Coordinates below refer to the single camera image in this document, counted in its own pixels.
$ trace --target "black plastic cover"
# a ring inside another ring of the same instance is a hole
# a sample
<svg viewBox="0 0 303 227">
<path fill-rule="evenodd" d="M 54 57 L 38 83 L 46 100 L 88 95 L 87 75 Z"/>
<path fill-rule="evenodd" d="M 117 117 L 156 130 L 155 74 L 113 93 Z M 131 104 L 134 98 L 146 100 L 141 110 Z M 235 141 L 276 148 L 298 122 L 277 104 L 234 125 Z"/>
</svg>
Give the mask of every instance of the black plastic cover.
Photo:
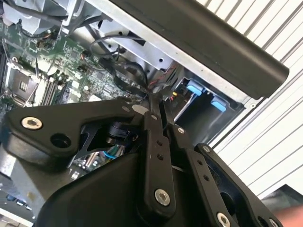
<svg viewBox="0 0 303 227">
<path fill-rule="evenodd" d="M 270 97 L 289 74 L 196 0 L 110 1 L 254 99 Z"/>
<path fill-rule="evenodd" d="M 173 170 L 177 211 L 165 227 L 202 226 L 192 180 Z M 138 154 L 119 157 L 55 192 L 35 227 L 146 227 L 137 213 Z"/>
</svg>

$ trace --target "motherboard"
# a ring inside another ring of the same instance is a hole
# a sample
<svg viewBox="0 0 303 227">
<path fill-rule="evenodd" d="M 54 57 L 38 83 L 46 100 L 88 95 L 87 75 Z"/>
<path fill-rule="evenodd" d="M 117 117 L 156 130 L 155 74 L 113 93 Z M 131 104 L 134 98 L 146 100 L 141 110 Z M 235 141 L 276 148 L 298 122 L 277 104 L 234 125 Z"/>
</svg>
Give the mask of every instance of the motherboard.
<svg viewBox="0 0 303 227">
<path fill-rule="evenodd" d="M 33 82 L 40 84 L 32 100 L 27 100 L 32 105 L 55 105 L 129 96 L 113 83 L 110 73 L 106 70 L 95 70 L 100 68 L 96 57 L 91 56 L 84 61 L 81 55 L 85 48 L 69 37 L 58 35 L 55 40 L 29 39 L 19 32 L 16 25 L 7 27 L 3 23 L 0 23 L 0 36 L 6 45 L 9 58 L 22 69 L 33 72 L 32 75 L 27 75 L 29 79 L 35 78 L 36 62 L 39 71 L 47 75 L 42 81 L 36 78 Z M 16 89 L 21 89 L 22 92 L 30 87 L 24 79 L 16 82 L 16 73 L 8 73 L 7 77 L 4 87 L 6 91 L 9 90 L 9 96 L 12 96 L 12 93 L 15 95 Z"/>
<path fill-rule="evenodd" d="M 14 108 L 133 98 L 115 85 L 113 75 L 98 64 L 98 57 L 91 55 L 83 59 L 87 50 L 67 36 L 29 38 L 16 25 L 6 26 L 2 22 L 0 36 L 2 54 L 7 56 L 0 94 L 0 122 L 4 114 Z M 123 148 L 116 148 L 107 156 L 101 151 L 75 160 L 71 166 L 75 169 L 72 178 L 122 153 Z"/>
</svg>

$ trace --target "black plastic housing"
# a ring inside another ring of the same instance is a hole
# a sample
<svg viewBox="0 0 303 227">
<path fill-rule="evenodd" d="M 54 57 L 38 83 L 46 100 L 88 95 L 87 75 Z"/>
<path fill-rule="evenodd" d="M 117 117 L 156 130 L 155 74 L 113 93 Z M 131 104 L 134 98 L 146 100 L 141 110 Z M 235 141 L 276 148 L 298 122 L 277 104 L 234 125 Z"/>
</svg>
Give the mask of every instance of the black plastic housing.
<svg viewBox="0 0 303 227">
<path fill-rule="evenodd" d="M 289 74 L 196 0 L 111 2 L 254 99 L 270 97 Z"/>
</svg>

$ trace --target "metal frame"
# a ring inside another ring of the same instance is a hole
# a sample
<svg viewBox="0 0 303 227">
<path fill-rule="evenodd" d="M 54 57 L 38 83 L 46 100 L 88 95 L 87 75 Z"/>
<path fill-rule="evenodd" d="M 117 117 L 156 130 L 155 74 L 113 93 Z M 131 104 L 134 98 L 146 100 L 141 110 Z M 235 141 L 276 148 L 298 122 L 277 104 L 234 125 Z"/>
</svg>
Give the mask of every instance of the metal frame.
<svg viewBox="0 0 303 227">
<path fill-rule="evenodd" d="M 129 30 L 127 28 L 123 27 L 114 20 L 104 20 L 100 28 L 98 28 L 98 23 L 94 23 L 91 26 L 98 30 L 102 36 L 117 35 L 120 33 L 127 35 L 129 33 Z M 141 45 L 136 41 L 130 39 L 114 38 L 112 40 L 114 40 L 114 42 L 108 42 L 110 46 L 107 47 L 111 52 L 115 51 L 118 48 L 118 45 L 120 45 L 137 56 L 139 59 L 142 59 L 144 62 L 150 64 L 158 70 L 168 69 L 173 62 L 170 57 L 168 57 L 158 48 L 151 45 L 149 42 Z"/>
<path fill-rule="evenodd" d="M 138 36 L 163 51 L 167 56 L 180 63 L 236 102 L 243 103 L 249 97 L 237 87 L 211 71 L 205 65 L 201 64 L 193 57 L 189 56 L 187 53 L 161 37 L 159 34 L 149 29 L 146 25 L 124 12 L 111 1 L 87 0 L 87 2 L 127 29 L 131 31 L 135 30 Z"/>
</svg>

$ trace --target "blue tab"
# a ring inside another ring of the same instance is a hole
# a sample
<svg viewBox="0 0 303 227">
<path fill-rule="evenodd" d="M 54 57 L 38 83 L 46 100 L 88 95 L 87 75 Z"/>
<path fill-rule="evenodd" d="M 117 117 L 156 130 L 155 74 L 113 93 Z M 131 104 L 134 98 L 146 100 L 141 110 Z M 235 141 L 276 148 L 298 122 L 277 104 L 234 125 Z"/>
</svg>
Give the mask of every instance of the blue tab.
<svg viewBox="0 0 303 227">
<path fill-rule="evenodd" d="M 211 104 L 216 107 L 218 110 L 220 110 L 221 112 L 225 112 L 226 111 L 226 102 L 219 99 L 218 97 L 214 97 L 211 101 Z"/>
<path fill-rule="evenodd" d="M 187 87 L 188 90 L 196 94 L 197 96 L 200 96 L 202 94 L 203 87 L 196 83 L 193 80 L 190 80 Z"/>
</svg>

